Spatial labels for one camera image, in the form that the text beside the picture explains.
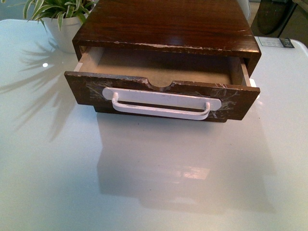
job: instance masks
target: white drawer handle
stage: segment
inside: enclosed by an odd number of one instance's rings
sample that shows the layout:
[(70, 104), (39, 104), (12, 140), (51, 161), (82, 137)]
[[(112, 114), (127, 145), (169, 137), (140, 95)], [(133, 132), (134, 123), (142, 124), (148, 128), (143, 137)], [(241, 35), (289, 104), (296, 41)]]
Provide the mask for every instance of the white drawer handle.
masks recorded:
[[(218, 99), (142, 90), (104, 88), (103, 96), (106, 99), (111, 100), (113, 108), (119, 112), (191, 120), (206, 119), (210, 110), (218, 110), (221, 107), (221, 101)], [(201, 109), (203, 111), (193, 112), (148, 106), (129, 105), (125, 103), (119, 103), (118, 101), (194, 108)]]

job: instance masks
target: white flower pot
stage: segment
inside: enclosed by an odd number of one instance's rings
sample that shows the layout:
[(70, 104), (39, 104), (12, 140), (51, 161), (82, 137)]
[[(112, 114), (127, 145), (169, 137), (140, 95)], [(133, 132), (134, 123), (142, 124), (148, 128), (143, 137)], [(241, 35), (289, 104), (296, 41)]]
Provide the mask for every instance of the white flower pot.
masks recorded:
[(61, 31), (59, 31), (58, 20), (56, 18), (43, 18), (43, 21), (56, 41), (59, 49), (66, 53), (75, 53), (72, 39), (81, 27), (81, 22), (78, 18), (64, 18)]

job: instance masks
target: potted plant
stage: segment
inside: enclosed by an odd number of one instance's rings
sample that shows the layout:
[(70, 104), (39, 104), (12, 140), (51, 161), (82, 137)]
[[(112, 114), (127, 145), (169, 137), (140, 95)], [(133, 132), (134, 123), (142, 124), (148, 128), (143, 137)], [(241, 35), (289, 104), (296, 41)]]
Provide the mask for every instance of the potted plant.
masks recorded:
[(95, 3), (93, 0), (27, 0), (20, 4), (24, 4), (25, 19), (29, 8), (34, 6), (30, 19), (42, 22), (61, 50), (74, 53), (72, 39), (86, 21)]

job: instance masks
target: wooden drawer unit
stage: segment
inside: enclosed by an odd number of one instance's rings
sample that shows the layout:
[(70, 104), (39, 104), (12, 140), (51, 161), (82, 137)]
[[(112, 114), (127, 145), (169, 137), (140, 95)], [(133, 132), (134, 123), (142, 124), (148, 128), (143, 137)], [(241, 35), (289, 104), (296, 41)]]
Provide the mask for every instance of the wooden drawer unit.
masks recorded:
[(225, 122), (260, 93), (260, 56), (236, 0), (100, 0), (73, 39), (65, 77), (97, 112)]

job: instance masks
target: appliance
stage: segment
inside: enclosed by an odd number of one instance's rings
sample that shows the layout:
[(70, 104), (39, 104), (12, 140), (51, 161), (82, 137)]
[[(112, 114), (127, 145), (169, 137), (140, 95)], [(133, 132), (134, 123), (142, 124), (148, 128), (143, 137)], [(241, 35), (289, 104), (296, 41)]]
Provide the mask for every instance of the appliance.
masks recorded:
[(308, 12), (304, 1), (261, 0), (251, 25), (255, 36), (291, 38), (308, 46)]

